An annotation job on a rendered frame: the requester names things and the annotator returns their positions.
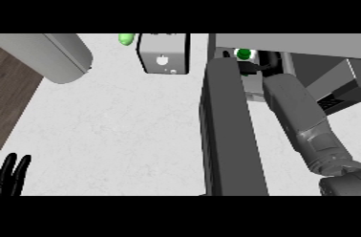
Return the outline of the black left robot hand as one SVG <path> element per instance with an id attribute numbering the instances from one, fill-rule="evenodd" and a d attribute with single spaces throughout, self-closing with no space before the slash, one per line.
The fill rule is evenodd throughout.
<path id="1" fill-rule="evenodd" d="M 25 155 L 16 159 L 16 153 L 10 153 L 0 167 L 0 196 L 19 196 L 26 169 L 31 163 L 31 156 Z"/>

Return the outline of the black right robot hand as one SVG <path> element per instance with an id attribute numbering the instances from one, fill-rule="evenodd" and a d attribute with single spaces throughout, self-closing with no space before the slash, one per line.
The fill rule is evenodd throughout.
<path id="1" fill-rule="evenodd" d="M 242 75 L 255 75 L 261 73 L 264 77 L 283 73 L 281 57 L 278 52 L 259 51 L 258 62 L 239 61 L 239 70 Z"/>

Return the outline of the white milk carton green cap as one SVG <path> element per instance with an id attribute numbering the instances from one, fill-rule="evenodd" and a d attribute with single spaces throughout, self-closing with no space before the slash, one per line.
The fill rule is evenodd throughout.
<path id="1" fill-rule="evenodd" d="M 237 57 L 239 61 L 239 69 L 240 74 L 243 76 L 255 75 L 258 70 L 258 65 L 252 61 L 252 51 L 249 49 L 236 49 L 234 50 L 234 56 Z"/>

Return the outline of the grey microwave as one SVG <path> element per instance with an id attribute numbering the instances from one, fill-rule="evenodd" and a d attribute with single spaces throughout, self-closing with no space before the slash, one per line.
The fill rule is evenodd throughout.
<path id="1" fill-rule="evenodd" d="M 361 104 L 361 34 L 209 34 L 208 60 L 240 48 L 280 53 L 327 115 Z"/>

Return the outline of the grey boxy toaster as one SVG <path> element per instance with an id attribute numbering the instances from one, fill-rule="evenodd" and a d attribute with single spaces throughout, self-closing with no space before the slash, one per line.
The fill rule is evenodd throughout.
<path id="1" fill-rule="evenodd" d="M 135 51 L 147 74 L 188 74 L 188 33 L 141 33 Z"/>

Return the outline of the green vegetable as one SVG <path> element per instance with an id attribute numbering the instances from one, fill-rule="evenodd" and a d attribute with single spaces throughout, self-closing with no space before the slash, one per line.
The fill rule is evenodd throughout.
<path id="1" fill-rule="evenodd" d="M 131 43 L 134 42 L 134 37 L 135 34 L 134 33 L 121 33 L 118 35 L 118 42 L 124 45 L 124 46 L 130 46 Z"/>

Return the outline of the pale grey rounded appliance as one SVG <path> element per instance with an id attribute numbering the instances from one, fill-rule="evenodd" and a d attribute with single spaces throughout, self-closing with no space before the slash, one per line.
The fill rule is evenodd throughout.
<path id="1" fill-rule="evenodd" d="M 75 33 L 0 33 L 0 48 L 56 84 L 91 68 L 93 54 Z"/>

